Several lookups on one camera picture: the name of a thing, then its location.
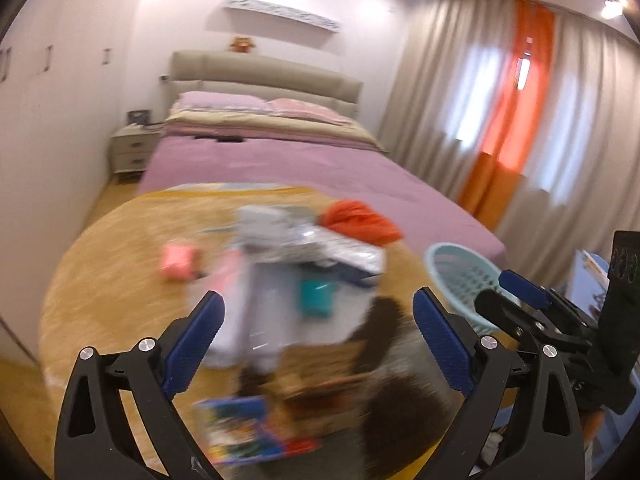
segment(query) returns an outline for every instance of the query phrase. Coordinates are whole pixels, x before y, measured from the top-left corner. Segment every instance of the wall shelf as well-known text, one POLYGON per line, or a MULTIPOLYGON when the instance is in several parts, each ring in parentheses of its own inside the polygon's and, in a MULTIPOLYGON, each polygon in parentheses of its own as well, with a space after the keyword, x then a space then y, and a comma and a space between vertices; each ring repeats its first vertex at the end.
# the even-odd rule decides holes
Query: wall shelf
POLYGON ((296 22, 306 23, 314 27, 324 28, 331 32, 340 32, 340 23, 312 12, 294 9, 260 0, 225 0, 224 7, 227 9, 252 10, 253 12, 261 12, 270 14, 271 16, 279 16, 296 22))

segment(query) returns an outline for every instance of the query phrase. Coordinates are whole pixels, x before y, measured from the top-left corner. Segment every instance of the ceiling light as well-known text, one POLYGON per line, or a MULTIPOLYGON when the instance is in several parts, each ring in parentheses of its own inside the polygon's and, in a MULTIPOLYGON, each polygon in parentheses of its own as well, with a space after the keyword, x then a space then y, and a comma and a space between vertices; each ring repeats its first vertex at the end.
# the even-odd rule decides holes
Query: ceiling light
POLYGON ((605 20, 610 20, 616 16, 622 15, 622 4, 620 2, 610 2, 607 0, 604 2, 604 9, 602 9, 602 17, 605 20))

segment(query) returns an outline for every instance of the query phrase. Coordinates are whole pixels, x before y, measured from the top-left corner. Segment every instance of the beige headboard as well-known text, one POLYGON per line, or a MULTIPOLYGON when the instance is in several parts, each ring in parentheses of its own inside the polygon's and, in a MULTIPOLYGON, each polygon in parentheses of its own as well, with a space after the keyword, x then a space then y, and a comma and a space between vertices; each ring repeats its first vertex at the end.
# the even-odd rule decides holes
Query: beige headboard
POLYGON ((362 82, 291 61, 255 54, 179 50, 170 72, 170 104, 183 92, 247 94, 266 100, 287 97, 355 117, 362 82))

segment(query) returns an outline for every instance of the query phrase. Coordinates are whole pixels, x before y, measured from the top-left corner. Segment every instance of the nightstand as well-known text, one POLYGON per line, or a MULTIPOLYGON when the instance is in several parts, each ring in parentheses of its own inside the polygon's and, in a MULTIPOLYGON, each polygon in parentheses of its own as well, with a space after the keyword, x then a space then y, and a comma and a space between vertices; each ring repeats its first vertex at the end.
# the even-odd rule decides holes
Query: nightstand
POLYGON ((159 139, 158 128, 125 126, 119 129, 111 137, 111 172, 121 175, 145 171, 159 139))

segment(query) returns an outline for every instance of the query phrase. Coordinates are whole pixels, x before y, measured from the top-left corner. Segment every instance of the screw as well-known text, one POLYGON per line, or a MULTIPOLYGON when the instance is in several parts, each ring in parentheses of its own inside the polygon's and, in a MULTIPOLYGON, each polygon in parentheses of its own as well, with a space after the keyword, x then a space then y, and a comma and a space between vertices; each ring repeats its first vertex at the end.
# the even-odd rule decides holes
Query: screw
POLYGON ((491 337, 490 335, 484 336, 480 340, 480 344, 482 346, 484 346, 485 348, 489 349, 489 350, 493 350, 494 348, 496 348, 498 346, 498 342, 493 337, 491 337))
POLYGON ((82 361, 86 361, 92 355, 94 355, 94 349, 90 346, 87 346, 80 351, 80 358, 82 359, 82 361))
POLYGON ((558 350, 556 350, 556 348, 551 345, 544 345, 542 347, 542 351, 548 357, 556 357, 558 355, 558 350))
POLYGON ((142 341, 140 341, 140 343, 138 343, 138 348, 140 348, 143 352, 149 352, 150 350, 153 350, 155 346, 156 341, 151 338, 143 339, 142 341))

